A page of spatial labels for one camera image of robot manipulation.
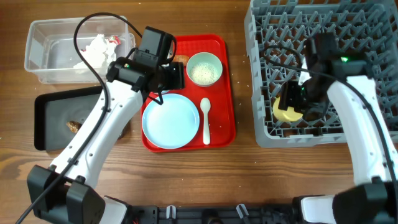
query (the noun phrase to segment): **white spoon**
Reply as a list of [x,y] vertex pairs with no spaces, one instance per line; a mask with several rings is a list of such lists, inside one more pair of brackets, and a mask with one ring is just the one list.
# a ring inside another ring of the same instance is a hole
[[200,109],[203,112],[203,143],[205,145],[210,144],[209,120],[207,116],[210,108],[211,108],[210,100],[208,98],[201,99]]

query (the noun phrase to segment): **black tray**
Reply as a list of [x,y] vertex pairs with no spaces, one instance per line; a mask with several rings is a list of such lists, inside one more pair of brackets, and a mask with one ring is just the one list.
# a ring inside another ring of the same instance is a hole
[[75,136],[66,123],[83,124],[101,91],[101,86],[94,86],[38,96],[35,100],[35,148],[48,151],[66,148]]

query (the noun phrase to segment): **wooden table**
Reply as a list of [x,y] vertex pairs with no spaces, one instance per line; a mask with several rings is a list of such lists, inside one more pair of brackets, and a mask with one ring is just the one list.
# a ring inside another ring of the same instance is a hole
[[[226,148],[154,154],[141,143],[140,115],[135,115],[132,131],[117,142],[106,160],[96,188],[100,195],[132,205],[236,205],[289,202],[294,196],[335,194],[353,186],[346,144],[290,149],[257,145],[243,28],[249,1],[5,1],[9,4],[0,4],[0,223],[14,223],[29,206],[26,178],[33,165],[47,167],[60,152],[34,148],[35,98],[92,86],[43,85],[25,71],[29,25],[40,19],[85,17],[100,11],[124,15],[139,30],[153,26],[173,35],[215,33],[224,38],[234,74],[237,124],[236,139]],[[26,219],[26,223],[42,222],[33,214]]]

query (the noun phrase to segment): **gray dish rack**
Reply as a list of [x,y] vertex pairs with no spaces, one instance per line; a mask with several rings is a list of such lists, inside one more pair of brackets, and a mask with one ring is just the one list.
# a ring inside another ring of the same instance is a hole
[[[391,138],[398,142],[398,12],[393,0],[251,0],[244,18],[246,51],[252,75],[256,141],[261,147],[307,147],[346,142],[333,105],[315,121],[282,122],[272,105],[283,82],[299,73],[267,64],[260,53],[278,42],[303,58],[303,42],[318,32],[332,32],[342,52],[365,52],[375,64],[378,102]],[[297,64],[286,50],[267,50],[272,60]]]

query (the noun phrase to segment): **blue plate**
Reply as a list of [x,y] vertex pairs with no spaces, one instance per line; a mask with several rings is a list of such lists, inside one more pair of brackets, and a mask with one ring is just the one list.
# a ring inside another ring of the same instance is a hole
[[192,101],[179,94],[166,94],[163,101],[161,106],[152,101],[146,107],[142,115],[142,130],[155,146],[177,149],[188,144],[197,134],[199,112]]

